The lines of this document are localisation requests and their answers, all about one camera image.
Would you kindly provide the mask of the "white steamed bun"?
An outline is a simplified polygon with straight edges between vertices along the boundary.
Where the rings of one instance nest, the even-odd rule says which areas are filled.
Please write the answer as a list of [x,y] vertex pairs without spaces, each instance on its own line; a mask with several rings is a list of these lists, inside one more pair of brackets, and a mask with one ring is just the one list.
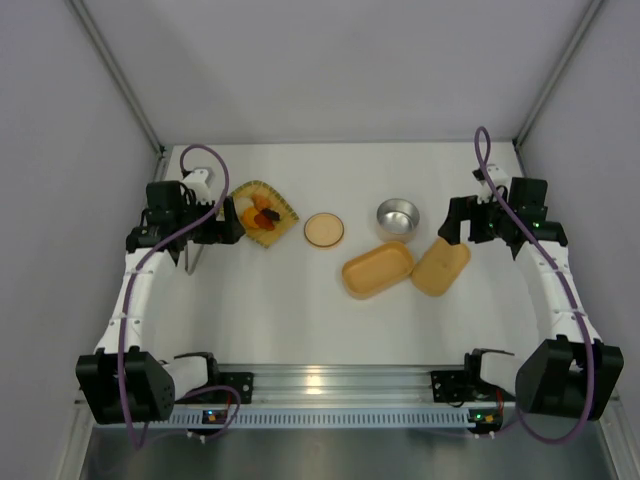
[[241,216],[248,208],[254,207],[254,202],[250,197],[235,197],[234,206],[236,214]]

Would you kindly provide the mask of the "orange egg tart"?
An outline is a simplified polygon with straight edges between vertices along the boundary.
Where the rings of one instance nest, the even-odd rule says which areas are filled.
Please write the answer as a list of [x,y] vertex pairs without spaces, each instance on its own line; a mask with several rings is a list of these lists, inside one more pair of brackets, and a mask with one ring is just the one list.
[[242,214],[243,224],[249,229],[259,229],[260,226],[255,220],[258,214],[259,211],[255,207],[248,207]]

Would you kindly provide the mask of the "metal tongs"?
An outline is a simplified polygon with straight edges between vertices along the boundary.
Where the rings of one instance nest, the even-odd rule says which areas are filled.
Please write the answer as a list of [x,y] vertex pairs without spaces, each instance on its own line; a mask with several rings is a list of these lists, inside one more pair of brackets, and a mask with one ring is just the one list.
[[204,250],[204,245],[196,244],[194,242],[188,242],[184,251],[184,268],[188,276],[191,276],[198,265],[201,255]]

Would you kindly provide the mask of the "fried chicken piece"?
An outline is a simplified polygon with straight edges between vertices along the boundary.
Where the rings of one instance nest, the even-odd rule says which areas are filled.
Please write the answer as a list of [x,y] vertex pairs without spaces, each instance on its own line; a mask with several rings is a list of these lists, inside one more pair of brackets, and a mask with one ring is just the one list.
[[252,201],[253,201],[253,204],[254,204],[255,208],[258,211],[262,211],[264,209],[270,209],[271,206],[272,206],[271,201],[269,200],[269,198],[264,196],[264,195],[254,194],[252,196]]

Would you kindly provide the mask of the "black sea cucumber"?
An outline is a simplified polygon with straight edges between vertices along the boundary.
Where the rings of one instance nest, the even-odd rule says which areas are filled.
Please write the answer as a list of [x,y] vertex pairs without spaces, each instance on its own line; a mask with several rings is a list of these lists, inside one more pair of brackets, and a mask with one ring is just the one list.
[[281,216],[277,211],[271,209],[263,209],[261,214],[268,218],[272,222],[279,222],[281,220]]

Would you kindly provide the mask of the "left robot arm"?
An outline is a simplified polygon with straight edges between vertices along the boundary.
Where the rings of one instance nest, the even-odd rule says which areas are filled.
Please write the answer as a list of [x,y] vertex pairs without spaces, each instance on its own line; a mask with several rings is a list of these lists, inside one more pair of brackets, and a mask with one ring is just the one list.
[[146,198],[141,222],[125,240],[125,272],[106,330],[94,352],[80,356],[75,367],[100,425],[164,421],[186,399],[242,398],[225,385],[211,353],[151,351],[182,253],[190,244],[232,245],[244,235],[234,202],[213,198],[202,169],[182,180],[148,184]]

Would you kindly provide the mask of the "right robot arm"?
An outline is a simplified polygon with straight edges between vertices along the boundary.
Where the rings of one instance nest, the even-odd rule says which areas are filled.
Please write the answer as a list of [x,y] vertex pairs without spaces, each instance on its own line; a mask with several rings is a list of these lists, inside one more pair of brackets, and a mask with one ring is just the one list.
[[449,250],[461,246],[461,225],[475,244],[502,240],[520,270],[533,306],[539,346],[526,358],[500,350],[469,354],[478,380],[513,396],[520,412],[601,417],[624,366],[621,349],[605,344],[591,325],[569,268],[562,225],[547,217],[548,184],[513,177],[495,183],[478,173],[477,195],[453,197],[438,230]]

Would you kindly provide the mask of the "tan rectangular lunch box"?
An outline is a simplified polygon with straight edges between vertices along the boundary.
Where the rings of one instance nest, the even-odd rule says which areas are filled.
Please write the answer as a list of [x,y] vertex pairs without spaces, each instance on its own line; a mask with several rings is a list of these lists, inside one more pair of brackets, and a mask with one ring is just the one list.
[[353,298],[364,300],[403,281],[414,266],[406,245],[391,241],[347,261],[341,275],[346,291]]

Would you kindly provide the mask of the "bamboo fan-shaped tray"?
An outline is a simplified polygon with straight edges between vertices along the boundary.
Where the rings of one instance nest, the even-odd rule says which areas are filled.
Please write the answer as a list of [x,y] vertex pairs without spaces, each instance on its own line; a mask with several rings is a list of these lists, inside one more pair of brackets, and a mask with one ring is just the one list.
[[277,190],[263,181],[246,182],[236,188],[231,197],[246,235],[265,249],[299,222],[293,207]]

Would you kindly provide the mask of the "round beige lid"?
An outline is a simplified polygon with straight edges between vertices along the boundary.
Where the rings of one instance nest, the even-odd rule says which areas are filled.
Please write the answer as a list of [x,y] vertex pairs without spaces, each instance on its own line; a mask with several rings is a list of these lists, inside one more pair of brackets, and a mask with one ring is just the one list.
[[306,241],[319,249],[330,249],[337,246],[343,240],[344,234],[344,223],[332,213],[317,213],[311,216],[304,225]]

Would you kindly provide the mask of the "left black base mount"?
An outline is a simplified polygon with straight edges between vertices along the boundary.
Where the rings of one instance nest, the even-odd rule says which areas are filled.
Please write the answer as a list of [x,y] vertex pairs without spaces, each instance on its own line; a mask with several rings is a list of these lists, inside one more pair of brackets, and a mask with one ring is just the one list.
[[[218,385],[235,389],[241,399],[241,403],[251,404],[254,390],[254,373],[248,371],[221,372],[218,378]],[[226,403],[231,400],[235,402],[235,397],[231,392],[219,391],[213,394],[213,402],[217,404]]]

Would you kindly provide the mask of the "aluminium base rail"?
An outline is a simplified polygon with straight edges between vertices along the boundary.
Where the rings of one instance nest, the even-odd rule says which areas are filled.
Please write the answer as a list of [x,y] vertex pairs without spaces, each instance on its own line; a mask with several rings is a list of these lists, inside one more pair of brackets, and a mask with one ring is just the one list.
[[[147,360],[127,369],[123,378],[131,409],[164,417],[174,405],[217,404],[213,394],[238,392],[218,385],[221,372],[254,373],[250,405],[264,408],[332,408],[444,405],[432,396],[430,372],[461,370],[425,366],[287,366],[227,365],[211,358],[187,356],[170,363]],[[473,402],[495,398],[488,384],[472,387]]]

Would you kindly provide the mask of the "right aluminium frame post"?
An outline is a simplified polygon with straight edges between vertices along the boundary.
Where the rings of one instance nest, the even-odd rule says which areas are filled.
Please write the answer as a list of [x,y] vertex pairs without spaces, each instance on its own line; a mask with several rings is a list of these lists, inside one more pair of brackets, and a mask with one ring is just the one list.
[[527,111],[527,114],[518,129],[517,134],[512,139],[512,144],[516,152],[519,152],[526,143],[529,135],[536,125],[536,122],[541,117],[548,102],[551,100],[552,95],[568,72],[574,58],[578,54],[584,41],[607,4],[608,1],[606,0],[591,0],[587,3],[577,24],[572,29],[567,41],[562,46],[559,56],[552,64],[550,72],[546,75],[541,88],[535,96],[532,106]]

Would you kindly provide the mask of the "aluminium frame post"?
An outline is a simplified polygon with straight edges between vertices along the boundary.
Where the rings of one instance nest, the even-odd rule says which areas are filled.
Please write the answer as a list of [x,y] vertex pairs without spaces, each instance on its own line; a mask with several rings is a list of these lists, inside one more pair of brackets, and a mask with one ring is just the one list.
[[66,0],[65,4],[89,40],[152,151],[157,157],[162,157],[166,149],[86,3],[81,0]]
[[608,1],[606,0],[591,0],[587,3],[577,24],[572,29],[567,41],[562,46],[559,56],[552,64],[550,72],[546,75],[541,88],[535,96],[532,106],[527,111],[527,114],[518,129],[517,134],[512,139],[512,144],[516,152],[519,152],[526,143],[529,135],[536,125],[536,122],[541,117],[548,102],[551,100],[552,95],[568,72],[574,58],[578,54],[584,41],[607,4]]

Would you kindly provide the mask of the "left aluminium frame post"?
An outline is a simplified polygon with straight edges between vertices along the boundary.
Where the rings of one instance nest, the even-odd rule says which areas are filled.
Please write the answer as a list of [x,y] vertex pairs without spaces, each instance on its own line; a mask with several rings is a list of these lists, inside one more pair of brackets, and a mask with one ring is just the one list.
[[65,4],[89,40],[152,151],[157,157],[162,157],[166,149],[86,3],[81,0],[66,0]]

